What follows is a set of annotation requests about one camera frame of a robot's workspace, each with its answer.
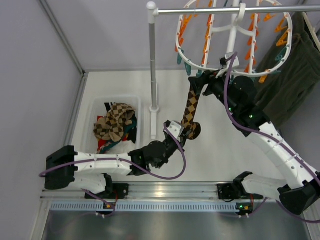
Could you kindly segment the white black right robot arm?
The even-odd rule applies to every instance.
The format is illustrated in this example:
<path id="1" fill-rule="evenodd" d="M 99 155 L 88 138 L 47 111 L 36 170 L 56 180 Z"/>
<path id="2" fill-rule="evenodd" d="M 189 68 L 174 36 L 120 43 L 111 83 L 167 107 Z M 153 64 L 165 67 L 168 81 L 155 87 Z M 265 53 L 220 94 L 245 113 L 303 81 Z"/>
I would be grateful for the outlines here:
<path id="1" fill-rule="evenodd" d="M 238 198 L 250 194 L 273 199 L 285 210 L 299 216 L 320 198 L 320 173 L 286 143 L 267 115 L 254 103 L 253 81 L 207 70 L 188 79 L 192 95 L 215 95 L 225 106 L 232 124 L 255 144 L 282 174 L 283 180 L 246 171 L 233 180 Z"/>

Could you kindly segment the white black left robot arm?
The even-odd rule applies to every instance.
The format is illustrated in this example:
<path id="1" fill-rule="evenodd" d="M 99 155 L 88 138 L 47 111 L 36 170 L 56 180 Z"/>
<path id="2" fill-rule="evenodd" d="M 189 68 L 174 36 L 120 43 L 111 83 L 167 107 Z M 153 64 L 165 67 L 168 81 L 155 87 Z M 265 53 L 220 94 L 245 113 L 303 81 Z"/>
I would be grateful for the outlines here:
<path id="1" fill-rule="evenodd" d="M 160 169 L 183 147 L 187 137 L 165 132 L 164 141 L 152 141 L 147 146 L 121 154 L 89 154 L 64 146 L 46 159 L 46 169 L 40 173 L 47 190 L 67 187 L 86 190 L 94 195 L 112 191 L 112 175 L 151 175 L 150 168 Z"/>

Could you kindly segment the dark yellow argyle sock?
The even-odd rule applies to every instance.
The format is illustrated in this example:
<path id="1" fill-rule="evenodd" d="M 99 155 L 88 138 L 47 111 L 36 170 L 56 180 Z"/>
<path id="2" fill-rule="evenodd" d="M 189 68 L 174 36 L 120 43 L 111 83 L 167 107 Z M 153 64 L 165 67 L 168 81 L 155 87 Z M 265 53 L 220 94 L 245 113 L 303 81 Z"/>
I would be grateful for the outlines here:
<path id="1" fill-rule="evenodd" d="M 190 85 L 186 107 L 184 110 L 183 118 L 181 120 L 182 126 L 188 132 L 188 140 L 195 140 L 201 133 L 200 123 L 194 121 L 198 108 L 199 99 L 200 95 L 196 94 L 193 87 Z"/>

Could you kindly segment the white oval clip hanger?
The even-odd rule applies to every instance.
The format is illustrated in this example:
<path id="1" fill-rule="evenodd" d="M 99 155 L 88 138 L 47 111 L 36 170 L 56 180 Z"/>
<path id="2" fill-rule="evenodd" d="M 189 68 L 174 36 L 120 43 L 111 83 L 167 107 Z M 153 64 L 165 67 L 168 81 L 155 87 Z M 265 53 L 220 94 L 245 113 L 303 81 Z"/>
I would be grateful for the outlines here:
<path id="1" fill-rule="evenodd" d="M 256 66 L 256 51 L 258 50 L 257 38 L 259 36 L 259 23 L 261 21 L 260 13 L 254 12 L 251 14 L 250 19 L 251 23 L 248 28 L 243 28 L 241 26 L 241 22 L 243 21 L 245 14 L 248 13 L 246 10 L 246 4 L 241 2 L 240 0 L 233 1 L 235 7 L 238 7 L 239 10 L 237 13 L 231 16 L 231 23 L 225 26 L 215 27 L 215 15 L 209 14 L 207 18 L 207 23 L 205 27 L 204 34 L 204 44 L 202 49 L 202 59 L 200 63 L 194 63 L 190 58 L 185 55 L 185 51 L 182 48 L 184 43 L 184 34 L 186 32 L 187 26 L 191 19 L 196 18 L 197 7 L 199 5 L 199 1 L 191 0 L 185 6 L 185 10 L 190 10 L 189 14 L 182 14 L 179 16 L 179 21 L 177 25 L 177 31 L 175 36 L 175 52 L 177 53 L 177 64 L 184 64 L 186 73 L 188 76 L 191 75 L 192 69 L 196 69 L 198 74 L 201 74 L 205 70 L 211 70 L 209 66 L 209 54 L 211 52 L 211 43 L 214 35 L 219 33 L 228 32 L 229 37 L 227 41 L 227 48 L 225 58 L 228 59 L 235 51 L 237 34 L 242 34 L 248 37 L 248 51 L 244 57 L 247 65 L 245 69 L 239 70 L 238 67 L 240 65 L 239 60 L 236 59 L 233 64 L 233 74 L 236 76 L 247 76 L 251 78 L 259 78 L 259 81 L 263 83 L 267 76 L 272 74 L 278 74 L 280 72 L 280 68 L 284 65 L 284 63 L 288 60 L 290 52 L 292 50 L 292 38 L 293 38 L 293 21 L 288 12 L 281 11 L 283 15 L 281 21 L 275 28 L 276 33 L 281 33 L 281 37 L 276 42 L 275 46 L 277 48 L 281 48 L 280 53 L 275 58 L 275 63 L 257 71 L 255 69 Z"/>

